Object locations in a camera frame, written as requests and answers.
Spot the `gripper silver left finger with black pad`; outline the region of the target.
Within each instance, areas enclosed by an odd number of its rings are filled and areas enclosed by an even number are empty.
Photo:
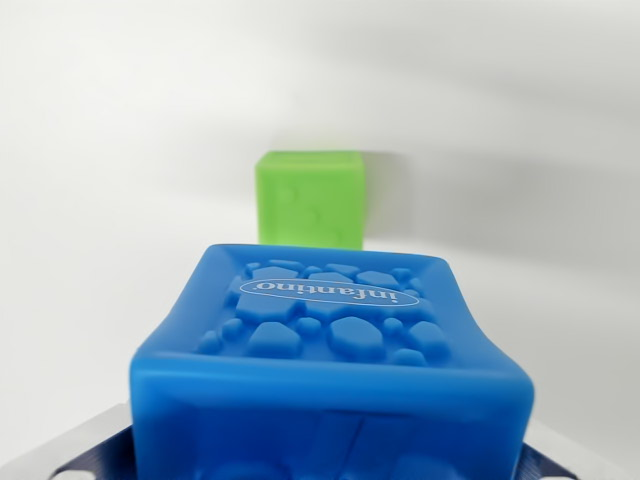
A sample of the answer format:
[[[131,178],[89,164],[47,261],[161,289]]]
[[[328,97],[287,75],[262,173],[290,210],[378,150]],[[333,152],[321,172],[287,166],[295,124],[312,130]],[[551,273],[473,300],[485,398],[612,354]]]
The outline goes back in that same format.
[[[133,479],[131,424],[130,404],[125,402],[55,439],[49,479]]]

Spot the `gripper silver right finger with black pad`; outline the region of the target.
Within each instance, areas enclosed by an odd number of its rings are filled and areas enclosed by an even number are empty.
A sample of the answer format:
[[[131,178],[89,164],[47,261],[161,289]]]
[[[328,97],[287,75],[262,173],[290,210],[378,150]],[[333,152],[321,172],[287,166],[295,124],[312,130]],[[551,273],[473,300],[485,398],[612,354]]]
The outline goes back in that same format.
[[[589,454],[550,428],[529,428],[519,460],[520,479],[589,479]]]

